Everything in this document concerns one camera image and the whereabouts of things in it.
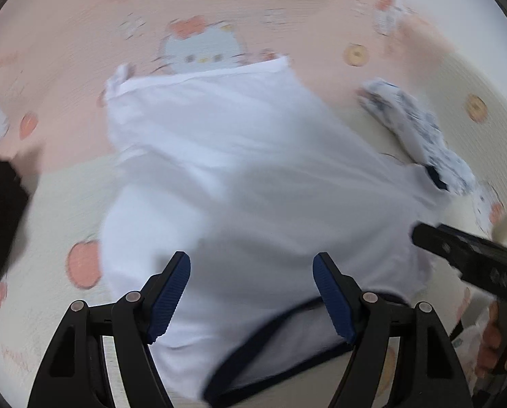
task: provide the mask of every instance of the sock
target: sock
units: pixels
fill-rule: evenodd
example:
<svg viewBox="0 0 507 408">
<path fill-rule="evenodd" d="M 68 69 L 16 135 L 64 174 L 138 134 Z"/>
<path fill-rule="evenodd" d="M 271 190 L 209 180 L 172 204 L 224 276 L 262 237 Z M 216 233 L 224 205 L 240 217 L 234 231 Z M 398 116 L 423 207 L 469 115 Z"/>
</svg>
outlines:
<svg viewBox="0 0 507 408">
<path fill-rule="evenodd" d="M 363 84 L 360 104 L 393 132 L 414 162 L 432 166 L 455 194 L 475 188 L 475 176 L 465 161 L 446 147 L 437 117 L 416 100 L 381 78 Z"/>
</svg>

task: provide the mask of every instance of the blue gripper pad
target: blue gripper pad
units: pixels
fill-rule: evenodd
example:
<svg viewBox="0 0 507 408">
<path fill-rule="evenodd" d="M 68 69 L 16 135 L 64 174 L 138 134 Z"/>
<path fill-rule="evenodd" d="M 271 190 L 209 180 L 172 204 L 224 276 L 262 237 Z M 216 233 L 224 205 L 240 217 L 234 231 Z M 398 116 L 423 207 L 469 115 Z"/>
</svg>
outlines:
<svg viewBox="0 0 507 408">
<path fill-rule="evenodd" d="M 341 293 L 336 280 L 325 265 L 321 255 L 317 255 L 314 258 L 312 272 L 323 303 L 333 322 L 334 329 L 347 343 L 353 345 L 356 340 L 356 332 L 350 305 Z"/>
<path fill-rule="evenodd" d="M 154 343 L 168 328 L 190 274 L 191 260 L 184 253 L 151 308 L 151 317 L 147 330 L 149 344 Z"/>
</svg>

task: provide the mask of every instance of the screw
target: screw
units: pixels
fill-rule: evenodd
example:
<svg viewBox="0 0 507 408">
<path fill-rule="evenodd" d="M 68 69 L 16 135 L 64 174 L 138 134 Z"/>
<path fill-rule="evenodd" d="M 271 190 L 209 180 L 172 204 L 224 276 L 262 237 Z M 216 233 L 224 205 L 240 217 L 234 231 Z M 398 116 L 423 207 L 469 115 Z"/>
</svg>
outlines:
<svg viewBox="0 0 507 408">
<path fill-rule="evenodd" d="M 370 304 L 374 304 L 374 302 L 378 301 L 378 296 L 374 293 L 365 293 L 363 295 L 363 300 L 365 302 L 369 302 Z"/>
<path fill-rule="evenodd" d="M 140 299 L 140 293 L 138 293 L 138 291 L 131 291 L 131 292 L 127 293 L 127 295 L 125 296 L 125 299 L 128 302 L 137 302 L 138 299 Z"/>
<path fill-rule="evenodd" d="M 84 307 L 84 304 L 82 301 L 74 301 L 72 302 L 72 305 L 70 305 L 70 309 L 72 311 L 80 311 Z"/>
<path fill-rule="evenodd" d="M 420 305 L 418 305 L 418 307 L 424 313 L 431 313 L 431 310 L 433 309 L 433 307 L 427 302 L 420 302 Z"/>
</svg>

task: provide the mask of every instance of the human hand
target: human hand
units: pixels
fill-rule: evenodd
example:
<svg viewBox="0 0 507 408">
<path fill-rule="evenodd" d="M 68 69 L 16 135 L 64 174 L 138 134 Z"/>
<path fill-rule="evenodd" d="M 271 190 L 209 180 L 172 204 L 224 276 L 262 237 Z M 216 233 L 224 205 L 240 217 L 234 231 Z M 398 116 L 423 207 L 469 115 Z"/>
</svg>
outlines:
<svg viewBox="0 0 507 408">
<path fill-rule="evenodd" d="M 482 343 L 478 350 L 477 366 L 475 374 L 478 377 L 485 377 L 486 373 L 494 369 L 497 365 L 497 349 L 501 344 L 501 333 L 497 328 L 498 306 L 497 302 L 492 302 L 490 305 L 490 321 L 482 334 Z"/>
</svg>

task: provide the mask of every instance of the hello kitty print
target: hello kitty print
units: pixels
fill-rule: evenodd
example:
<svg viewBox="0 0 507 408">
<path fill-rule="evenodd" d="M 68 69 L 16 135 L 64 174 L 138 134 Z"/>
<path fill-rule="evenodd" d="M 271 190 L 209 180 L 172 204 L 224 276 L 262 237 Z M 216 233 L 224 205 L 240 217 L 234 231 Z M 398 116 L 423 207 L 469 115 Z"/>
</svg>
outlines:
<svg viewBox="0 0 507 408">
<path fill-rule="evenodd" d="M 246 64 L 245 49 L 236 38 L 229 21 L 207 24 L 203 16 L 174 20 L 169 35 L 159 49 L 160 65 L 165 73 L 203 72 Z"/>
</svg>

